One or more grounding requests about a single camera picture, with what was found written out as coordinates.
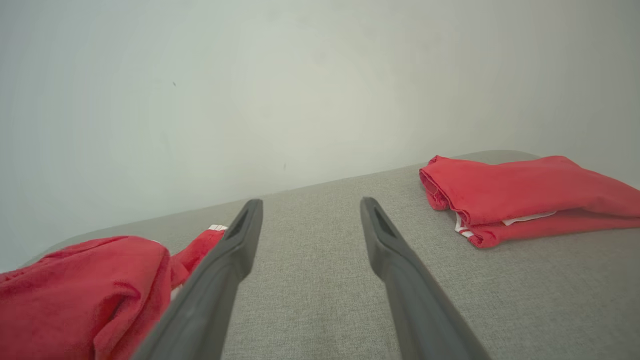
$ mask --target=red fabric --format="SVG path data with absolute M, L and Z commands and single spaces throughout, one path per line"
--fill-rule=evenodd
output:
M 182 252 L 137 236 L 90 240 L 0 275 L 3 359 L 128 359 L 222 238 L 207 230 Z
M 640 227 L 640 191 L 579 167 L 564 156 L 487 165 L 434 157 L 420 180 L 435 210 L 451 208 L 477 247 L 510 239 Z M 556 214 L 516 222 L 502 220 Z

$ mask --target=gray couch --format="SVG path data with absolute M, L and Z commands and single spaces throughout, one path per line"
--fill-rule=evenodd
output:
M 531 160 L 517 151 L 459 158 Z M 252 273 L 242 282 L 224 359 L 399 357 L 385 289 L 367 259 L 359 202 L 375 197 L 494 359 L 640 359 L 640 229 L 477 249 L 429 207 L 425 164 L 263 196 Z M 244 201 L 76 236 L 157 240 L 172 253 Z

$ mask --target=couch cushion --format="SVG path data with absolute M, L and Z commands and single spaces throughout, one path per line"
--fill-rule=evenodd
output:
M 517 151 L 459 156 L 531 160 Z M 494 359 L 640 357 L 640 231 L 507 241 L 477 249 L 429 207 L 425 163 L 264 196 L 252 273 L 239 287 L 225 359 L 399 357 L 386 293 L 368 263 L 359 202 L 375 197 Z M 183 249 L 244 201 L 112 227 Z

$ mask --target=white trim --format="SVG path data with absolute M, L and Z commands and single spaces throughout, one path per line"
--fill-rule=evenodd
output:
M 512 218 L 512 219 L 507 219 L 507 220 L 503 220 L 502 223 L 504 225 L 511 225 L 514 222 L 522 222 L 522 221 L 529 221 L 529 220 L 536 220 L 537 218 L 546 218 L 546 217 L 550 217 L 551 215 L 555 214 L 555 211 L 550 211 L 548 213 L 540 213 L 540 214 L 533 214 L 533 215 L 528 215 L 526 217 L 519 217 L 519 218 Z
M 466 226 L 462 226 L 462 218 L 460 217 L 460 214 L 456 213 L 456 227 L 454 229 L 456 231 L 456 233 L 466 237 L 466 238 L 470 238 L 471 236 L 474 235 L 473 231 L 469 230 L 468 227 Z
M 182 284 L 176 286 L 175 289 L 171 291 L 171 297 L 170 297 L 171 301 L 173 301 L 175 297 L 178 296 L 178 293 L 180 292 L 180 290 L 182 290 Z
M 224 225 L 212 225 L 209 226 L 209 230 L 215 230 L 215 231 L 222 231 L 222 230 L 227 230 L 228 227 L 224 226 Z

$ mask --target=white wall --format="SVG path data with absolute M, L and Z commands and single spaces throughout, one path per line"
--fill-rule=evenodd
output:
M 434 154 L 564 154 L 637 186 L 639 15 L 634 1 L 4 0 L 0 268 L 79 233 Z

